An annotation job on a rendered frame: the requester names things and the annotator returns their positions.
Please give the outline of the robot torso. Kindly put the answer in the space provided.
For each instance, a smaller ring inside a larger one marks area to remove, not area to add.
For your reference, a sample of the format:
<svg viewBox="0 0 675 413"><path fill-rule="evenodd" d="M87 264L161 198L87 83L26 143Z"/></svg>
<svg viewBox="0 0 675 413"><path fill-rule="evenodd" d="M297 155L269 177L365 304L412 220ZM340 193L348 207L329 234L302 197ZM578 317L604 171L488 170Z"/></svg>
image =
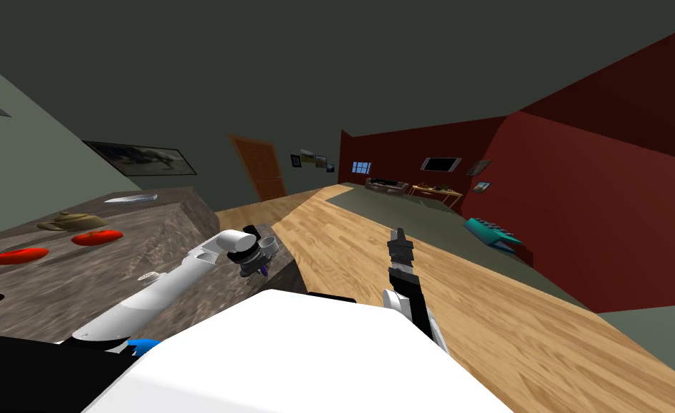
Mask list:
<svg viewBox="0 0 675 413"><path fill-rule="evenodd" d="M404 315L267 290L138 359L83 413L512 413Z"/></svg>

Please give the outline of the large dark framed picture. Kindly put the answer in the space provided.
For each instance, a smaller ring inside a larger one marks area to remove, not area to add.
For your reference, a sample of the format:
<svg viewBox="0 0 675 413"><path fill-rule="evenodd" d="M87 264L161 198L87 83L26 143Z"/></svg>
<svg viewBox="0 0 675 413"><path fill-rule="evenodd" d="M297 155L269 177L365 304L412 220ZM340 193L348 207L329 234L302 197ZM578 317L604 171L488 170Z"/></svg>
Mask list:
<svg viewBox="0 0 675 413"><path fill-rule="evenodd" d="M196 175L179 150L83 141L124 176Z"/></svg>

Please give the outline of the dark brown sofa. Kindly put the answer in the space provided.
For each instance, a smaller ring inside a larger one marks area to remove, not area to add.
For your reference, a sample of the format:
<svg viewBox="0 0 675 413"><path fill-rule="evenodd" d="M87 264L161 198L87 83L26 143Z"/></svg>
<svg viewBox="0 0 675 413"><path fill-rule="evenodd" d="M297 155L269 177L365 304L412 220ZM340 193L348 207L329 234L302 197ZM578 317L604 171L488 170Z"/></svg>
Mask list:
<svg viewBox="0 0 675 413"><path fill-rule="evenodd" d="M365 188L373 192L403 197L406 195L410 184L386 179L368 178Z"/></svg>

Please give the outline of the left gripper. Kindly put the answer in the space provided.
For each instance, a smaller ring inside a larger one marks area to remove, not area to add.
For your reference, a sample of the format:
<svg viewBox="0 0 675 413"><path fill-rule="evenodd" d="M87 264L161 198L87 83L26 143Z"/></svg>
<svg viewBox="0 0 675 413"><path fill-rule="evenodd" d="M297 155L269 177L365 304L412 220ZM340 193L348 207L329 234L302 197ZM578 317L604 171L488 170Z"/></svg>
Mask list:
<svg viewBox="0 0 675 413"><path fill-rule="evenodd" d="M234 262L240 266L240 275L249 277L255 272L268 276L268 265L276 254L279 245L275 237L258 239L246 252L247 255Z"/></svg>

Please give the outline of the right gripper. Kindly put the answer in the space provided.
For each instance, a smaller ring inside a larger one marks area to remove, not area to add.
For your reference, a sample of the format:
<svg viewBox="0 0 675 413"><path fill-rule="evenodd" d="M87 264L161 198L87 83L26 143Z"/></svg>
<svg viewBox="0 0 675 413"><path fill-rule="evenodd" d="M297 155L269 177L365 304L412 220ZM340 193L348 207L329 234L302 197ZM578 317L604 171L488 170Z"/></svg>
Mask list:
<svg viewBox="0 0 675 413"><path fill-rule="evenodd" d="M391 266L388 268L390 280L416 281L416 274L413 273L413 243L406 239L404 229L392 229L387 244L391 257Z"/></svg>

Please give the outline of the orange wooden door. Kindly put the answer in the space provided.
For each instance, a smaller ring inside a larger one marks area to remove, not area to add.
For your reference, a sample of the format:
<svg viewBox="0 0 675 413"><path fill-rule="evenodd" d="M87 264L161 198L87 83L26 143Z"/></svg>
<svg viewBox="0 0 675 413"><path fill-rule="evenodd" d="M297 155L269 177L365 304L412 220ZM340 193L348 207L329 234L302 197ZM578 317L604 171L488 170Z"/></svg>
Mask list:
<svg viewBox="0 0 675 413"><path fill-rule="evenodd" d="M273 143L228 134L260 201L287 195Z"/></svg>

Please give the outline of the red tomato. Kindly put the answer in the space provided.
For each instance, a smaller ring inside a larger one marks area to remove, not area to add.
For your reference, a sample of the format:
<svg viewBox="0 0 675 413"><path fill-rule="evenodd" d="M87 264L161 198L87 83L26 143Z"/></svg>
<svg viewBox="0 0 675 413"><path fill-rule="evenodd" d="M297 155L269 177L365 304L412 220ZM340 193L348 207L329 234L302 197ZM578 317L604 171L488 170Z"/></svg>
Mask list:
<svg viewBox="0 0 675 413"><path fill-rule="evenodd" d="M49 254L45 248L24 248L0 253L0 265L21 265L39 260Z"/></svg>
<svg viewBox="0 0 675 413"><path fill-rule="evenodd" d="M75 235L70 241L79 246L91 247L114 242L121 238L123 238L122 232L106 229Z"/></svg>

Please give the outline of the silver knife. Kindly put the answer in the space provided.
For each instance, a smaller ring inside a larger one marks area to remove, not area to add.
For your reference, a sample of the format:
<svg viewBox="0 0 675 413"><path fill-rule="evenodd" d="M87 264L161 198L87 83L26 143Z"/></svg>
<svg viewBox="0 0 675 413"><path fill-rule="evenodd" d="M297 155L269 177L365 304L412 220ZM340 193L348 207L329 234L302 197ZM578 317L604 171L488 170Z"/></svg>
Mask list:
<svg viewBox="0 0 675 413"><path fill-rule="evenodd" d="M108 199L105 201L105 204L118 205L118 204L138 204L144 202L155 201L158 198L157 194L138 194L123 196L114 199Z"/></svg>

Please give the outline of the tan teapot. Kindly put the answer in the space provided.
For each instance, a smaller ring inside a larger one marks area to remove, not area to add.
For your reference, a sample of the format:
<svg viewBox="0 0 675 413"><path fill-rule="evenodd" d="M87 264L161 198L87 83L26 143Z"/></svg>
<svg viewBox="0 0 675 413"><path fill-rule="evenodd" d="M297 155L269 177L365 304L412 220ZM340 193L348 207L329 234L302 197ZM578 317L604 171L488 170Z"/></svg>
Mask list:
<svg viewBox="0 0 675 413"><path fill-rule="evenodd" d="M95 215L60 212L53 221L37 223L37 228L46 231L81 232L106 225L108 223L104 219Z"/></svg>

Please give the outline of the yellow wooden table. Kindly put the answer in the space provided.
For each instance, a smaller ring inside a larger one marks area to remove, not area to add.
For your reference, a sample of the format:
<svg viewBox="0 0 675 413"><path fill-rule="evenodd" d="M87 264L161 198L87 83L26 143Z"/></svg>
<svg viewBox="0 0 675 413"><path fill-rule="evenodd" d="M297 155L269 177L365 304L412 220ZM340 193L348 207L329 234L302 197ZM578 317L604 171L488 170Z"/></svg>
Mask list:
<svg viewBox="0 0 675 413"><path fill-rule="evenodd" d="M460 198L463 197L463 194L455 192L451 189L435 189L429 186L411 185L411 188L408 190L408 198L411 198L417 191L424 194L443 194L445 199L443 199L442 203L445 203L446 201L450 200L450 198L454 197L454 200L449 205L450 209L454 207Z"/></svg>

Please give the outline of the black wall television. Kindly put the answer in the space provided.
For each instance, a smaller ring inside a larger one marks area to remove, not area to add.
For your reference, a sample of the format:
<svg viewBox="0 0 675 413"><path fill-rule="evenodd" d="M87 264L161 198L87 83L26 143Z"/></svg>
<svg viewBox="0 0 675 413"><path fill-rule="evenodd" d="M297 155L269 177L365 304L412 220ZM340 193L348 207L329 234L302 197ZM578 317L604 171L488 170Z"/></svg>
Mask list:
<svg viewBox="0 0 675 413"><path fill-rule="evenodd" d="M432 158L424 160L422 171L452 172L460 163L461 158Z"/></svg>

